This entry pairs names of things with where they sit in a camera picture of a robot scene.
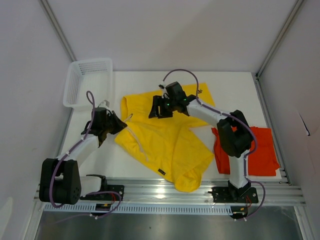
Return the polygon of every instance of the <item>white table surface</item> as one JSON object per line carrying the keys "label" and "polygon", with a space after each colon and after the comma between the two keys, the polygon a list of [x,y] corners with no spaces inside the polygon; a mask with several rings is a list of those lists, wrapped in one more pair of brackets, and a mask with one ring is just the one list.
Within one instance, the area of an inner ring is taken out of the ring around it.
{"label": "white table surface", "polygon": [[[125,95],[139,94],[158,90],[159,83],[167,71],[119,71],[113,73],[114,101],[110,107],[120,114],[121,99]],[[250,72],[194,72],[200,83],[206,83],[215,106],[217,108],[234,111],[241,110],[250,126],[266,127],[266,121],[260,106]],[[174,72],[166,80],[166,84],[178,81],[181,85],[195,83],[194,78],[186,72]],[[78,139],[87,121],[91,118],[91,111],[73,111],[70,125],[66,134],[62,151],[67,151]],[[210,150],[213,149],[215,136],[211,126],[193,128],[192,131]],[[81,176],[87,174],[101,174],[110,178],[159,179],[157,173],[148,169],[131,157],[115,142],[115,135],[108,134],[102,146],[93,152],[80,166]],[[228,179],[229,175],[219,174],[215,160],[209,165],[202,176],[202,180]],[[276,176],[249,176],[250,179],[263,182],[278,182],[280,171]]]}

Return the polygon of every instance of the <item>white wall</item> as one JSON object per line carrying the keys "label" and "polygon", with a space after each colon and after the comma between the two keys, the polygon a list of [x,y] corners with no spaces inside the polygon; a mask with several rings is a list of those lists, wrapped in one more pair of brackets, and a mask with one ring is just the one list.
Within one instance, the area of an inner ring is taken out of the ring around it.
{"label": "white wall", "polygon": [[49,0],[78,59],[257,72],[296,0]]}
{"label": "white wall", "polygon": [[36,0],[2,0],[0,32],[0,208],[13,198],[3,239],[18,240],[67,121],[69,60]]}
{"label": "white wall", "polygon": [[307,0],[261,80],[289,177],[302,187],[316,227],[320,227],[319,13],[320,1]]}

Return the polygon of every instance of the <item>yellow cloth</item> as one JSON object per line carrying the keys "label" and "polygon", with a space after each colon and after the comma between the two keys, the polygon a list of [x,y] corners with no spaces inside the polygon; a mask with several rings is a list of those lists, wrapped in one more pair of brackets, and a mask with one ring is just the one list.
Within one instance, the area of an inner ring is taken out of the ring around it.
{"label": "yellow cloth", "polygon": [[[182,88],[188,96],[195,94],[197,87],[192,84]],[[199,97],[214,106],[207,85],[201,83],[199,89]],[[147,168],[173,182],[178,191],[192,192],[200,186],[214,154],[189,128],[208,124],[176,111],[173,117],[148,118],[153,96],[161,94],[158,90],[122,98],[121,119],[132,117],[115,142]]]}

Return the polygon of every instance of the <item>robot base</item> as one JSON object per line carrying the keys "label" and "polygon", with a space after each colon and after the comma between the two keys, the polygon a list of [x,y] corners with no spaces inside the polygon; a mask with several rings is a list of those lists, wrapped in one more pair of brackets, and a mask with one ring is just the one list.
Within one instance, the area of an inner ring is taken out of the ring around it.
{"label": "robot base", "polygon": [[212,194],[214,203],[246,204],[248,203],[247,196],[251,203],[259,202],[257,190],[251,187],[250,182],[241,188],[236,188],[228,181],[228,186],[214,186],[208,193]]}
{"label": "robot base", "polygon": [[[125,194],[125,186],[124,185],[109,185],[107,182],[107,178],[102,175],[97,175],[97,174],[91,174],[87,176],[94,176],[101,178],[101,188],[99,192],[104,192],[104,191],[112,191],[112,192],[117,192],[121,196],[121,200],[124,199],[124,194]],[[115,196],[115,200],[119,201],[119,197],[117,195]],[[103,193],[103,194],[96,194],[96,195],[86,195],[86,196],[81,196],[81,200],[89,200],[89,201],[112,201],[113,197],[108,194],[108,193]]]}

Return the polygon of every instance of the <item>orange cloth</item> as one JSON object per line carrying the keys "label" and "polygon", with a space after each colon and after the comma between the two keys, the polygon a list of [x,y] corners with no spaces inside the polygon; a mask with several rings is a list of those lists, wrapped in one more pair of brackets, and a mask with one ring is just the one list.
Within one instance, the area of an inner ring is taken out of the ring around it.
{"label": "orange cloth", "polygon": [[[258,141],[258,148],[248,157],[248,175],[252,176],[275,176],[276,170],[280,168],[277,162],[272,133],[270,128],[250,127]],[[220,174],[230,174],[229,156],[223,151],[220,145],[218,130],[212,128],[216,140],[213,146],[216,166]]]}

